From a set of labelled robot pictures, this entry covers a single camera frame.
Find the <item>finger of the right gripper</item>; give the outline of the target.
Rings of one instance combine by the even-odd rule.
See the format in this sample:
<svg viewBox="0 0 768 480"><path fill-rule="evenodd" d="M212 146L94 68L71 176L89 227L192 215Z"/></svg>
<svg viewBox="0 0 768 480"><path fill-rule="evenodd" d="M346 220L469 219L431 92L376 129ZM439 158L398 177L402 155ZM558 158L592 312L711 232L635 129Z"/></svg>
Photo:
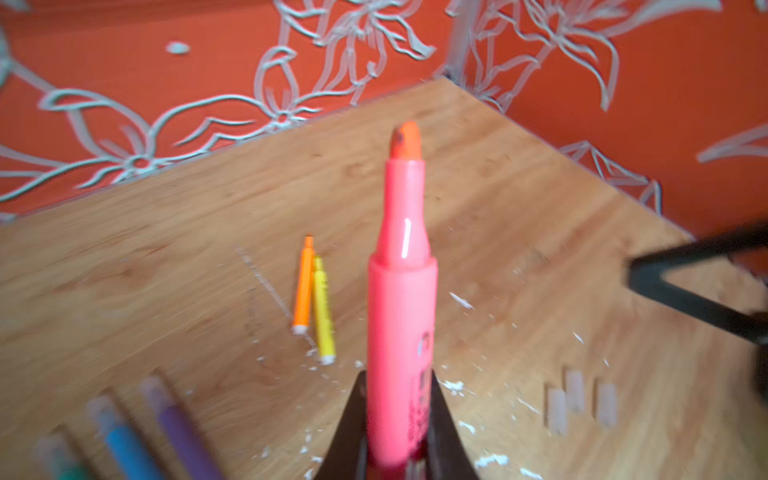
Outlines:
<svg viewBox="0 0 768 480"><path fill-rule="evenodd" d="M730 264L736 254L765 252L767 223L734 230L633 258L626 285L634 293L745 340L755 347L754 389L767 400L767 294L741 309L733 294L762 285Z"/></svg>

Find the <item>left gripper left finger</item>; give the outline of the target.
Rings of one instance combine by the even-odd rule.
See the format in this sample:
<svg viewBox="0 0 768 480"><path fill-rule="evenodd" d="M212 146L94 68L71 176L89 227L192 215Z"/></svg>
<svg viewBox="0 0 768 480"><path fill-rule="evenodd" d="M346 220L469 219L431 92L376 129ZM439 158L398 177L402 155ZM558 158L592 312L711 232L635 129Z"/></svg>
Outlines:
<svg viewBox="0 0 768 480"><path fill-rule="evenodd" d="M367 471L366 377L358 373L315 480L364 480Z"/></svg>

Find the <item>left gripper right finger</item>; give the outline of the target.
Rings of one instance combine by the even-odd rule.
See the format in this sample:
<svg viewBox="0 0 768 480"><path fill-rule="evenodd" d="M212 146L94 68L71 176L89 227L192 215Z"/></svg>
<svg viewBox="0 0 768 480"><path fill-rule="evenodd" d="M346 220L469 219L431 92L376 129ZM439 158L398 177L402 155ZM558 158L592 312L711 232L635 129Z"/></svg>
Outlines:
<svg viewBox="0 0 768 480"><path fill-rule="evenodd" d="M427 478L478 480L454 424L435 373L431 379L430 419L427 431Z"/></svg>

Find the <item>purple marker pen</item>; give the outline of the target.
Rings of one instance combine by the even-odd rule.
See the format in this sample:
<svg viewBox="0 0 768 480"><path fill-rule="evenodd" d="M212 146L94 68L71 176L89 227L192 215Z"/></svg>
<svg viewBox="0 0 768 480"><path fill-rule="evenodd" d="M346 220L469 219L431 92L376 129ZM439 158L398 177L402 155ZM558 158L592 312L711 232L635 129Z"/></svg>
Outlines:
<svg viewBox="0 0 768 480"><path fill-rule="evenodd" d="M140 390L190 478L224 480L192 420L166 383L159 376L150 376L140 383Z"/></svg>

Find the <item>pink marker pen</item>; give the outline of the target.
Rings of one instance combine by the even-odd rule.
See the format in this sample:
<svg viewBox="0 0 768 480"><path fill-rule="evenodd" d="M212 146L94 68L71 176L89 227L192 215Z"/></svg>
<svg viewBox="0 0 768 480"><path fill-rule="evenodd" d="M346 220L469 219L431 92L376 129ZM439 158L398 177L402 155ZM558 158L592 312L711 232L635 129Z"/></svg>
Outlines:
<svg viewBox="0 0 768 480"><path fill-rule="evenodd" d="M419 456L429 425L438 263L424 220L425 176L420 131L409 121L392 133L368 263L366 429L370 461L382 470Z"/></svg>

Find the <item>blue marker pen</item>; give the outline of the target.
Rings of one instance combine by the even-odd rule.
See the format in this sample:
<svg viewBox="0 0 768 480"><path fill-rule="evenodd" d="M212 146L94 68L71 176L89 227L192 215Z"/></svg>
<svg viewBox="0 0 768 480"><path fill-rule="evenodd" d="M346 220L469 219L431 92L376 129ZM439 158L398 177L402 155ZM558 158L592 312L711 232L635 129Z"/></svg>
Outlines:
<svg viewBox="0 0 768 480"><path fill-rule="evenodd" d="M100 395L89 400L86 409L126 479L165 478L139 434L110 396Z"/></svg>

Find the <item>green marker pen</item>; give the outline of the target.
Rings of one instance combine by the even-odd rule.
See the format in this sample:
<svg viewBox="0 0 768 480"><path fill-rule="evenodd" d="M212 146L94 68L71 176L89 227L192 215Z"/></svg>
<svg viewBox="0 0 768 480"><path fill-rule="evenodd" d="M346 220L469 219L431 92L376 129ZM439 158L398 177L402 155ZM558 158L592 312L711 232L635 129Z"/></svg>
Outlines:
<svg viewBox="0 0 768 480"><path fill-rule="evenodd" d="M85 460L61 433L52 433L41 438L37 443L36 451L53 479L90 480L93 478Z"/></svg>

